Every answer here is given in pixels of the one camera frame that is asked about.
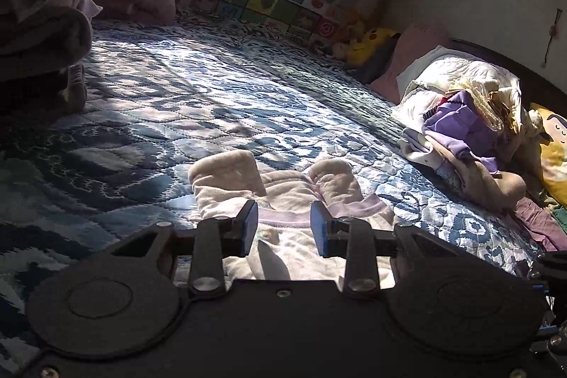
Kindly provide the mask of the white floral baby garment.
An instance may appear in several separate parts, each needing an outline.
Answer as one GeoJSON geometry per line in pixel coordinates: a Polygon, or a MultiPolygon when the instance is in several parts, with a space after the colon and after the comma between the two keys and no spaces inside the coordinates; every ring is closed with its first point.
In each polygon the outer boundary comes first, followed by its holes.
{"type": "Polygon", "coordinates": [[[245,257],[223,261],[226,283],[235,279],[332,280],[343,283],[345,262],[319,255],[310,229],[313,202],[335,218],[356,218],[390,231],[393,210],[376,195],[363,195],[351,166],[340,159],[314,163],[307,172],[259,169],[248,151],[205,157],[189,180],[200,218],[234,217],[245,202],[259,206],[259,225],[245,257]]]}

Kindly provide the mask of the stack of folded grey clothes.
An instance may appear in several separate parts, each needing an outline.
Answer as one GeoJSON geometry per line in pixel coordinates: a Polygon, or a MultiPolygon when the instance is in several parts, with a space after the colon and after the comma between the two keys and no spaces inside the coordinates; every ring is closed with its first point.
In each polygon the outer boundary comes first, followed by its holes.
{"type": "Polygon", "coordinates": [[[1,0],[1,125],[50,125],[85,107],[92,0],[1,0]]]}

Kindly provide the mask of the white grey sock garment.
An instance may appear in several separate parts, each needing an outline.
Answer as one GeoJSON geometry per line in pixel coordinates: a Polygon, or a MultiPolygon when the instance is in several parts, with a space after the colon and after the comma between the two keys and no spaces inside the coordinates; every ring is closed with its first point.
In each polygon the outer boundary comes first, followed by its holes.
{"type": "Polygon", "coordinates": [[[421,132],[405,128],[402,137],[398,140],[398,145],[406,160],[428,167],[453,187],[461,186],[461,178],[454,166],[421,132]]]}

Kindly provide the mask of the blue white patterned quilt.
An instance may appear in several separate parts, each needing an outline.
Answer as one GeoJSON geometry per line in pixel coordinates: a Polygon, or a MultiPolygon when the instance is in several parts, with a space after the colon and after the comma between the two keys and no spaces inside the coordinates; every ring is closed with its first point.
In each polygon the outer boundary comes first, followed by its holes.
{"type": "Polygon", "coordinates": [[[262,169],[348,162],[404,222],[506,271],[539,246],[401,155],[388,102],[335,61],[235,22],[98,21],[88,101],[45,129],[1,119],[1,373],[38,350],[24,315],[43,279],[155,222],[197,221],[189,168],[248,149],[262,169]]]}

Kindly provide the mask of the tan brown garment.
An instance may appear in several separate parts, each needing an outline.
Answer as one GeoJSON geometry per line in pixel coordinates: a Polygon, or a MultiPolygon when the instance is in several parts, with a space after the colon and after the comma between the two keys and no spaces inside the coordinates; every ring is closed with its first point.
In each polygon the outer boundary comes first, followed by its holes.
{"type": "Polygon", "coordinates": [[[426,139],[454,169],[460,181],[459,192],[463,199],[493,213],[513,211],[523,199],[527,186],[521,176],[510,172],[499,172],[493,176],[479,160],[466,157],[458,159],[431,136],[426,139]]]}

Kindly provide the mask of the purple garment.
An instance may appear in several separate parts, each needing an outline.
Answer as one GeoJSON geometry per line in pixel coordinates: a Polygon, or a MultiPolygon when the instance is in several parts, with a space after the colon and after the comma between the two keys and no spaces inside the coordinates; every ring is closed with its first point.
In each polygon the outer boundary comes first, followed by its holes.
{"type": "Polygon", "coordinates": [[[443,98],[436,107],[424,114],[422,132],[457,159],[477,160],[491,175],[498,175],[495,150],[498,133],[486,124],[466,90],[443,98]]]}

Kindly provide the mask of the yellow pikachu plush toy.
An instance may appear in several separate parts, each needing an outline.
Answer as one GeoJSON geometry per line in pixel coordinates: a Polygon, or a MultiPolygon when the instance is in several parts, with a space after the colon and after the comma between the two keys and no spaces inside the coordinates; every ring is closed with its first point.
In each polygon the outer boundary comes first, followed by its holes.
{"type": "Polygon", "coordinates": [[[358,68],[365,64],[375,50],[382,47],[395,34],[397,34],[396,31],[388,28],[374,28],[362,32],[351,29],[345,40],[332,45],[332,56],[343,61],[349,67],[358,68]]]}

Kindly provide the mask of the yellow cartoon cushion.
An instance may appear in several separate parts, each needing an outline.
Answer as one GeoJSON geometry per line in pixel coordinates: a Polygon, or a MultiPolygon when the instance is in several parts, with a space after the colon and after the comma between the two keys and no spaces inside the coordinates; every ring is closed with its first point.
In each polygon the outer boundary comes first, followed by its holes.
{"type": "Polygon", "coordinates": [[[530,108],[539,114],[543,127],[538,136],[538,174],[547,192],[566,207],[566,118],[536,103],[530,108]]]}

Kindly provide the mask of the pink pillow at headboard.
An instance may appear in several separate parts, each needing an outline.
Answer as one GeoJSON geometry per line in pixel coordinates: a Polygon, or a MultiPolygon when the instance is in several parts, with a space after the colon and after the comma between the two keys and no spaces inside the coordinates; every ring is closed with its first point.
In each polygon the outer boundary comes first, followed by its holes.
{"type": "Polygon", "coordinates": [[[391,103],[400,103],[406,85],[398,84],[397,78],[419,57],[439,45],[450,44],[450,35],[443,26],[411,24],[401,34],[385,72],[372,81],[370,89],[391,103]]]}

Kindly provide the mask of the wall hanging ornament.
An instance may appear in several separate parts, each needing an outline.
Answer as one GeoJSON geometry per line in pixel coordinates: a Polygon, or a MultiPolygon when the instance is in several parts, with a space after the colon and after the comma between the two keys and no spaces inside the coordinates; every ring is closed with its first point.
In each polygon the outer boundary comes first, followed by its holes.
{"type": "Polygon", "coordinates": [[[563,13],[562,9],[560,9],[560,8],[556,9],[554,23],[552,23],[552,25],[549,27],[549,38],[548,38],[548,41],[547,41],[547,44],[546,44],[544,57],[543,57],[543,60],[541,62],[541,67],[543,69],[545,69],[547,67],[550,50],[551,50],[551,47],[552,47],[552,43],[554,42],[554,40],[557,36],[558,25],[559,25],[559,21],[562,17],[562,13],[563,13]]]}

